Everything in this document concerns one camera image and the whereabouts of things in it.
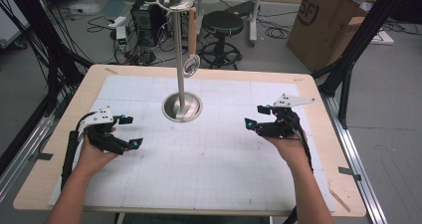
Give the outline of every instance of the metal pole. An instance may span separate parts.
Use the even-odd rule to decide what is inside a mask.
[[[176,65],[177,65],[177,85],[179,87],[179,102],[180,111],[184,111],[184,84],[183,84],[183,64],[182,64],[182,39],[180,31],[180,13],[173,13],[173,27],[174,27],[174,43],[176,48]]]

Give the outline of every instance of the black chair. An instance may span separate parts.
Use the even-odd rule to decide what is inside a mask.
[[[226,43],[226,37],[242,32],[242,19],[230,12],[215,11],[204,16],[202,27],[209,33],[205,38],[212,34],[218,39],[201,49],[199,56],[202,60],[210,65],[210,69],[231,65],[237,71],[236,62],[242,60],[242,55],[235,46]]]

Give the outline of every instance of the floor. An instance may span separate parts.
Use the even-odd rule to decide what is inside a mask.
[[[123,0],[97,0],[109,18],[124,15],[129,5]],[[225,4],[210,0],[215,9]],[[263,3],[261,14],[297,11],[297,5]],[[109,31],[88,33],[88,21],[97,16],[67,20],[73,39],[97,63],[113,62]],[[265,18],[293,25],[295,15]],[[258,26],[258,43],[251,48],[246,29],[230,42],[243,60],[241,71],[309,74],[310,71],[286,47],[287,40],[272,39]],[[393,46],[370,45],[357,62],[352,76],[347,123],[366,172],[388,223],[419,223],[422,219],[422,172],[420,145],[422,112],[422,36],[388,33]],[[173,53],[155,50],[159,59]],[[154,66],[174,67],[174,61]],[[0,50],[0,154],[7,148],[29,115],[47,92],[43,74],[30,49]],[[42,223],[47,212],[19,211],[13,199],[33,163],[29,162],[6,198],[0,203],[0,223]],[[112,223],[113,215],[84,214],[84,223]],[[336,223],[370,223],[367,217],[336,218]]]

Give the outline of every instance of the computer tower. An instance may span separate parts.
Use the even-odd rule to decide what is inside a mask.
[[[158,30],[166,23],[165,11],[158,5],[147,4],[156,0],[136,0],[130,14],[141,46],[158,45]]]

